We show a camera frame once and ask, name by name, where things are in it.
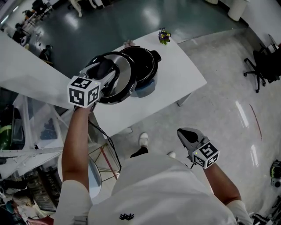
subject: gray floor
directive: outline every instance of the gray floor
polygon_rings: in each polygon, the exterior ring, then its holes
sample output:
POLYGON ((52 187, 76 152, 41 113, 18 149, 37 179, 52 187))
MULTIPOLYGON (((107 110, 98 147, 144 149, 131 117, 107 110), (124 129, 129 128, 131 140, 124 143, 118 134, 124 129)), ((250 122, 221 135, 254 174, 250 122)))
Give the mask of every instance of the gray floor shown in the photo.
MULTIPOLYGON (((219 6, 204 0, 121 0, 101 10, 94 10, 88 3, 82 7, 82 18, 74 9, 68 10, 68 5, 61 5, 39 22, 36 32, 41 32, 39 42, 43 47, 54 46, 54 68, 70 78, 96 55, 161 27, 166 27, 177 43, 245 27, 228 18, 219 6)), ((39 55, 35 35, 30 51, 39 55)))
MULTIPOLYGON (((254 76, 243 76, 250 70, 243 59, 252 59, 252 53, 242 36, 186 53, 208 84, 193 93, 182 107, 174 103, 133 125, 133 133, 115 135, 112 139, 118 154, 128 158, 137 151, 139 135, 145 131, 149 151, 174 151, 178 160, 187 163, 177 129, 200 129, 221 151, 218 164, 237 185, 248 211, 263 214, 280 192, 270 186, 269 170, 280 149, 281 82, 267 83, 261 86, 260 93, 255 92, 254 76)), ((194 168, 204 179, 203 171, 198 166, 194 168)))

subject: black logo on shirt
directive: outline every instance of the black logo on shirt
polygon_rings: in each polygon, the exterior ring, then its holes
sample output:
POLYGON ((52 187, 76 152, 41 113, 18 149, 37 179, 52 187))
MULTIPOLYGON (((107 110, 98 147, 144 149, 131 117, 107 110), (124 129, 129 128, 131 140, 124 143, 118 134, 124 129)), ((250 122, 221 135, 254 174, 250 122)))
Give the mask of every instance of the black logo on shirt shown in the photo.
POLYGON ((120 215, 119 219, 120 219, 120 220, 131 220, 131 219, 133 219, 133 216, 134 216, 134 214, 132 215, 132 214, 130 213, 130 215, 127 215, 126 213, 124 213, 124 214, 121 214, 121 215, 120 215))

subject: shirt sleeve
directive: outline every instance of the shirt sleeve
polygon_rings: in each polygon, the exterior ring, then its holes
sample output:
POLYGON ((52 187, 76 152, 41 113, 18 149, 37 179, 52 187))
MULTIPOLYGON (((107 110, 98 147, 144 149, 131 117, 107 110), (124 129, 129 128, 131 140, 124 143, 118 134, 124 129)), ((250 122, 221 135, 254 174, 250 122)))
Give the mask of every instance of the shirt sleeve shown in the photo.
POLYGON ((89 192, 83 184, 74 180, 63 182, 54 225, 73 225, 74 217, 88 216, 92 205, 89 192))
POLYGON ((246 206, 242 201, 232 201, 227 204, 227 207, 233 213, 234 217, 238 218, 238 221, 242 222, 244 225, 253 225, 253 222, 246 210, 246 206))

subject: white shoe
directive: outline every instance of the white shoe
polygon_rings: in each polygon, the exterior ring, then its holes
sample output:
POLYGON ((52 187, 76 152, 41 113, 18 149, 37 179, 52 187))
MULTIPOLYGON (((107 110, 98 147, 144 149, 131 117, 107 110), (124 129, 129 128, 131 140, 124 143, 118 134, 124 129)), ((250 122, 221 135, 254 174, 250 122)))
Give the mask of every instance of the white shoe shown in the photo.
POLYGON ((140 147, 148 148, 148 134, 142 133, 139 138, 139 145, 140 147))
POLYGON ((176 158, 176 154, 174 152, 169 152, 167 155, 170 156, 173 159, 176 158))

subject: pot handle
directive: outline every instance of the pot handle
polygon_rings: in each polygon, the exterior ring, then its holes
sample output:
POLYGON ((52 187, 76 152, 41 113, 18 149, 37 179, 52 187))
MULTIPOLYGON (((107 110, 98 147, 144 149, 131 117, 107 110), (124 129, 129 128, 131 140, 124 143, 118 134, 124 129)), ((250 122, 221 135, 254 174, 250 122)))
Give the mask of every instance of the pot handle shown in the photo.
POLYGON ((156 60, 157 62, 161 61, 161 56, 159 55, 159 53, 155 50, 150 51, 154 60, 156 60))

